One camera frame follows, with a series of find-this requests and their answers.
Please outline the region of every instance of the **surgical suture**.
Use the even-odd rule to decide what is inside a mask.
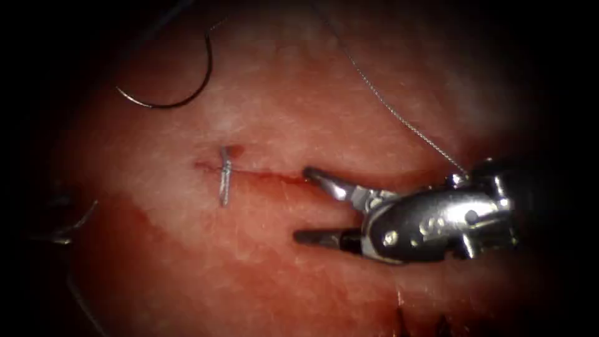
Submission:
[[[75,224],[60,228],[48,235],[32,235],[29,237],[29,239],[35,241],[55,243],[57,245],[63,246],[70,245],[72,243],[71,233],[81,228],[81,226],[87,223],[97,205],[98,200],[94,200],[94,202],[92,202],[92,205],[87,209],[85,214],[83,214],[83,216],[79,219],[79,221],[75,222]]]
[[[129,57],[131,53],[140,48],[140,46],[151,40],[161,29],[163,29],[168,23],[173,21],[181,12],[191,6],[195,1],[194,0],[179,0],[169,11],[163,14],[152,26],[150,26],[140,38],[138,38],[134,43],[125,50],[122,54],[122,59],[126,59]],[[220,21],[216,22],[209,29],[207,29],[204,33],[204,43],[206,44],[206,53],[207,57],[207,68],[206,73],[204,74],[204,80],[194,92],[192,92],[188,97],[182,99],[176,103],[171,104],[155,104],[149,102],[143,102],[139,99],[136,99],[133,95],[128,94],[121,87],[116,86],[115,88],[119,92],[119,94],[123,95],[126,99],[133,102],[134,104],[140,105],[142,107],[146,107],[149,109],[174,109],[177,107],[181,107],[187,105],[191,101],[193,101],[200,93],[206,88],[208,85],[208,81],[210,80],[210,75],[212,74],[212,64],[213,64],[213,56],[212,56],[212,45],[210,43],[210,33],[220,26],[223,22],[225,22],[227,17],[224,17]]]
[[[223,159],[223,167],[220,174],[220,205],[226,207],[229,203],[229,186],[231,181],[231,160],[227,147],[221,147],[220,156]]]

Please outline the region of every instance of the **silver metal instrument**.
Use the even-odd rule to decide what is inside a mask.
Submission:
[[[441,261],[448,253],[473,259],[487,250],[516,248],[522,224],[551,208],[535,202],[554,198],[542,167],[507,162],[486,160],[468,176],[451,174],[443,184],[409,195],[306,168],[306,179],[335,200],[349,202],[364,218],[360,228],[298,230],[293,237],[300,244],[392,264]]]

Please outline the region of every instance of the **metal grasper tip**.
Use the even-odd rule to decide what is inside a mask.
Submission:
[[[322,230],[297,230],[293,232],[295,242],[325,248],[332,248],[353,254],[362,254],[361,230],[349,229],[322,229]]]
[[[315,167],[306,167],[303,170],[304,178],[317,183],[325,192],[331,195],[335,200],[350,200],[356,185],[340,178],[334,177],[325,171]]]

